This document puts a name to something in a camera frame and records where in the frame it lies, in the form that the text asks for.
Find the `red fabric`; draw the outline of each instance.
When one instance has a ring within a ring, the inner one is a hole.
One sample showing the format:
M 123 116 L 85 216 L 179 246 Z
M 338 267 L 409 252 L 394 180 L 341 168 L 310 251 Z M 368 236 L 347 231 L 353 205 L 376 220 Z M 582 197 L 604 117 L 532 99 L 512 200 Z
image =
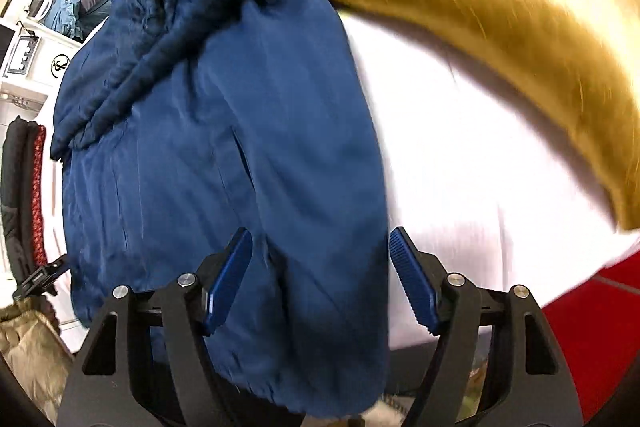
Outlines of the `red fabric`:
M 625 271 L 627 283 L 640 281 L 640 254 L 626 263 L 633 273 L 623 268 L 613 273 Z M 571 369 L 587 421 L 610 398 L 638 353 L 640 296 L 590 280 L 544 312 Z
M 640 289 L 640 253 L 611 268 L 602 270 L 600 275 Z
M 38 135 L 33 145 L 33 185 L 31 185 L 31 222 L 33 227 L 33 260 L 36 266 L 47 264 L 44 251 L 44 230 L 42 222 L 42 198 L 40 197 L 40 180 L 42 178 L 42 156 L 44 154 L 44 139 L 47 130 L 43 125 L 38 126 Z

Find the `tan puffy jacket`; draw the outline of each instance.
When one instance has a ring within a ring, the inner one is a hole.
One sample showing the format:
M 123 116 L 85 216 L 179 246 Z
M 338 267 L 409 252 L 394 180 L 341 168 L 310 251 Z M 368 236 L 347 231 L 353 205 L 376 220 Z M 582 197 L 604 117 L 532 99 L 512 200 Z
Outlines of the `tan puffy jacket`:
M 29 398 L 55 425 L 73 356 L 42 313 L 46 306 L 46 299 L 39 297 L 0 309 L 0 353 Z

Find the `round sticker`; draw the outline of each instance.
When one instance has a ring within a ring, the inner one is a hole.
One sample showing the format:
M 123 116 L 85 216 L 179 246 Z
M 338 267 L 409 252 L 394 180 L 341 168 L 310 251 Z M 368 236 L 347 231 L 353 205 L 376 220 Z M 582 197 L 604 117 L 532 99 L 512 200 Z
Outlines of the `round sticker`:
M 51 74 L 53 78 L 60 78 L 68 67 L 71 60 L 66 55 L 58 55 L 51 63 Z

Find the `black clip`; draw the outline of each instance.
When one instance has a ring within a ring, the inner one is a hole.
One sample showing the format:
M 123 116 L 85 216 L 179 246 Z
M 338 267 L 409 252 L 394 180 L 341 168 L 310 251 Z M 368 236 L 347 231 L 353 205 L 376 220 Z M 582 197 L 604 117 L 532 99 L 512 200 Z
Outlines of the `black clip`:
M 26 299 L 32 295 L 42 295 L 47 291 L 52 295 L 56 295 L 53 283 L 69 268 L 66 253 L 52 261 L 52 263 L 40 266 L 18 286 L 14 292 L 14 301 Z

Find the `red patterned strap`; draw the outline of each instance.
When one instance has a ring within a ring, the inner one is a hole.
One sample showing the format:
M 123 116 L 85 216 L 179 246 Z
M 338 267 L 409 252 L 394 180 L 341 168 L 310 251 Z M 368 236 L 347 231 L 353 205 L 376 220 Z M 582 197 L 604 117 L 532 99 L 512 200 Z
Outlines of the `red patterned strap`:
M 33 227 L 33 260 L 36 266 L 47 264 L 44 251 L 44 222 L 42 219 L 42 198 L 40 197 L 40 181 L 42 179 L 42 155 L 47 129 L 38 126 L 38 135 L 33 145 L 33 184 L 31 185 L 31 222 Z

